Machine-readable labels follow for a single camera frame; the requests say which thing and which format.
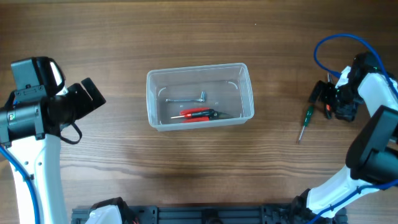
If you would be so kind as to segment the orange black needle-nose pliers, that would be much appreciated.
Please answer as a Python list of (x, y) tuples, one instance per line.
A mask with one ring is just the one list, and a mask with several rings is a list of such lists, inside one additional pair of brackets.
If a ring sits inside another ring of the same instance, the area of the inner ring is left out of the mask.
[[(328, 80), (328, 83), (333, 83), (333, 79), (332, 79), (330, 73), (327, 73), (327, 80)], [(332, 119), (331, 106), (329, 104), (325, 103), (324, 109), (325, 109), (326, 118)]]

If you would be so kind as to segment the silver socket wrench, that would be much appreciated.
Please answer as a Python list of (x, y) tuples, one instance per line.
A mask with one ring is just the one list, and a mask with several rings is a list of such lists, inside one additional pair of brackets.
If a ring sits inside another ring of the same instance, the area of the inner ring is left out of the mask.
[(188, 103), (188, 102), (194, 102), (194, 103), (204, 103), (206, 101), (206, 93), (203, 91), (201, 92), (201, 95), (198, 99), (166, 99), (166, 103)]

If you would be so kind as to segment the clear plastic storage container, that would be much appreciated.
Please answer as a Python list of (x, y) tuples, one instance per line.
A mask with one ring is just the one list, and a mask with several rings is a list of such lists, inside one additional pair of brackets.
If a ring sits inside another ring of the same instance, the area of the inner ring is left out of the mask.
[[(204, 103), (166, 103), (166, 99), (198, 99)], [(243, 124), (254, 116), (254, 96), (244, 63), (202, 65), (151, 70), (147, 74), (146, 103), (149, 124), (158, 131), (210, 128)], [(172, 119), (182, 110), (211, 108), (233, 118), (184, 123)]]

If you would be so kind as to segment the green handled screwdriver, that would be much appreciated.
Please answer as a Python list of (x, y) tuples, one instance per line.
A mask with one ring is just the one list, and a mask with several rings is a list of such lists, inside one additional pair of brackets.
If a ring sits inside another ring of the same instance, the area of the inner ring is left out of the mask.
[(306, 113), (305, 113), (305, 117), (304, 117), (304, 120), (303, 120), (303, 125), (302, 125), (300, 134), (299, 134), (298, 139), (297, 139), (297, 144), (299, 144), (301, 142), (303, 133), (304, 133), (305, 128), (308, 126), (308, 124), (309, 124), (309, 122), (310, 122), (310, 120), (312, 118), (313, 112), (314, 112), (314, 106), (310, 105), (308, 107)]

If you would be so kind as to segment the black red screwdriver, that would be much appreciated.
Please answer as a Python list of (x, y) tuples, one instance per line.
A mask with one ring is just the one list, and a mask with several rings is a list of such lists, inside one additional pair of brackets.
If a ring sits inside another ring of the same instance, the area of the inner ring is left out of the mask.
[(180, 112), (178, 116), (173, 116), (172, 119), (177, 119), (177, 118), (187, 118), (187, 119), (193, 119), (193, 118), (212, 118), (217, 115), (217, 111), (214, 109), (210, 108), (195, 108), (195, 109), (189, 109), (189, 110), (183, 110)]

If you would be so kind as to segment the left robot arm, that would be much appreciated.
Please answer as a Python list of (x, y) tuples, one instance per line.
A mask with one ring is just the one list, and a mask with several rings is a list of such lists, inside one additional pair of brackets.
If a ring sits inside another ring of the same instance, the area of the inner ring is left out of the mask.
[(1, 154), (11, 165), (21, 223), (67, 223), (60, 178), (62, 136), (76, 121), (106, 103), (90, 78), (65, 87), (50, 57), (12, 62), (16, 89), (1, 108)]

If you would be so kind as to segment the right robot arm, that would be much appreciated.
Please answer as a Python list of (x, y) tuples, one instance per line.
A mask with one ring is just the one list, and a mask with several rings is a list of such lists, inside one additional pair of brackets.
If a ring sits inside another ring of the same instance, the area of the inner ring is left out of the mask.
[(397, 186), (397, 80), (382, 71), (375, 53), (357, 54), (337, 84), (319, 81), (309, 102), (321, 101), (325, 114), (353, 121), (361, 104), (371, 119), (351, 143), (345, 165), (324, 184), (307, 189), (289, 208), (290, 223), (336, 223), (348, 204)]

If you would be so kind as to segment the red handled snips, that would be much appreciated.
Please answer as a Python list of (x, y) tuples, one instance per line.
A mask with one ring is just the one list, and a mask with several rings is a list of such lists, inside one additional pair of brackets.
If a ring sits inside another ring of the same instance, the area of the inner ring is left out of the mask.
[(194, 123), (218, 119), (231, 119), (233, 116), (211, 108), (193, 108), (182, 110), (178, 116), (173, 117), (173, 119), (175, 118), (185, 118), (185, 121), (183, 121), (184, 123)]

